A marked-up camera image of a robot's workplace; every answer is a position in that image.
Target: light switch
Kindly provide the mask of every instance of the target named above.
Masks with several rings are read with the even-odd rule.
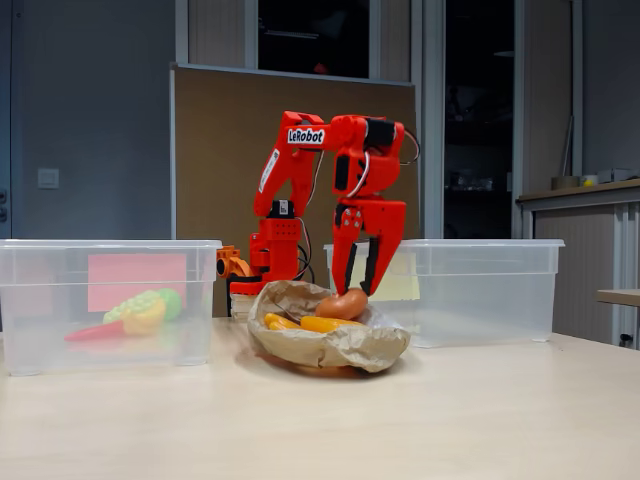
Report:
[[[60,171],[57,168],[38,169],[38,188],[55,190],[59,188]]]

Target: clear plastic bin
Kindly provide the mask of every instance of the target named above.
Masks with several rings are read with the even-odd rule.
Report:
[[[218,241],[0,241],[9,373],[205,363],[218,248]]]
[[[369,301],[419,347],[546,341],[562,246],[562,240],[405,240]],[[333,246],[325,250],[331,274]],[[368,250],[368,243],[358,245],[351,286],[364,279]]]

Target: cable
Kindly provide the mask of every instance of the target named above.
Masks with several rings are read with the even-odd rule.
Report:
[[[318,164],[316,165],[316,171],[313,174],[313,186],[311,187],[311,193],[309,194],[309,200],[307,200],[307,205],[311,203],[311,199],[313,198],[313,194],[316,191],[316,183],[318,183],[318,172],[320,171],[320,165],[322,164],[322,159],[324,158],[324,150],[320,152],[320,158],[318,159]]]
[[[365,164],[364,164],[364,172],[362,172],[362,177],[360,177],[360,181],[358,182],[358,185],[356,185],[356,188],[354,188],[353,190],[351,190],[351,192],[347,194],[347,198],[351,198],[356,193],[358,193],[360,191],[360,188],[362,188],[362,185],[364,184],[365,180],[367,179],[367,176],[369,176],[369,164],[371,163],[371,161],[369,159],[369,152],[367,152],[366,150],[364,152],[364,160],[365,160]]]
[[[418,142],[418,139],[416,138],[416,136],[411,130],[405,129],[404,133],[407,134],[407,136],[411,139],[413,144],[416,146],[416,156],[410,162],[400,162],[400,165],[412,165],[418,161],[418,158],[420,158],[420,143]]]
[[[313,272],[313,269],[311,268],[312,251],[311,251],[311,240],[309,238],[309,232],[307,231],[307,227],[304,224],[304,220],[302,220],[302,218],[300,218],[300,217],[296,217],[296,218],[298,220],[300,220],[300,223],[302,224],[302,230],[304,231],[304,238],[305,238],[305,240],[307,242],[307,250],[309,251],[309,257],[307,258],[307,261],[305,262],[304,268],[298,272],[298,274],[294,277],[294,280],[302,278],[304,273],[307,270],[309,270],[311,272],[311,283],[315,283],[315,274]],[[300,248],[300,250],[304,251],[304,249],[302,247],[300,247],[300,245],[298,245],[298,248]]]
[[[300,246],[300,245],[298,245],[298,250],[300,250],[300,252],[302,252],[302,255],[304,255],[304,258],[303,257],[298,257],[298,261],[302,262],[302,266],[300,267],[300,271],[298,271],[296,276],[293,277],[294,280],[300,280],[302,278],[302,276],[304,275],[305,270],[309,266],[309,257],[307,255],[306,250],[304,248],[302,248],[302,246]]]

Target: cork board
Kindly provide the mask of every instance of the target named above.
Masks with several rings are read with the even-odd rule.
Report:
[[[220,239],[248,259],[249,235],[258,230],[253,198],[284,110],[335,115],[386,116],[415,131],[412,86],[175,68],[176,234],[179,239]],[[414,154],[407,139],[403,161]],[[323,246],[332,242],[336,197],[333,154],[326,154],[304,221],[312,243],[316,283],[329,286]],[[290,186],[275,199],[287,199]],[[385,198],[407,203],[404,238],[419,237],[417,165],[404,166]],[[216,315],[226,312],[224,281],[216,282]]]

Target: yellow paper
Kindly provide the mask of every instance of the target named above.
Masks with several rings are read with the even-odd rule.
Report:
[[[351,285],[357,286],[364,280],[367,257],[356,255],[351,274]],[[387,267],[387,274],[382,278],[376,293],[369,297],[372,301],[419,300],[420,287],[416,276],[416,254],[396,252]]]

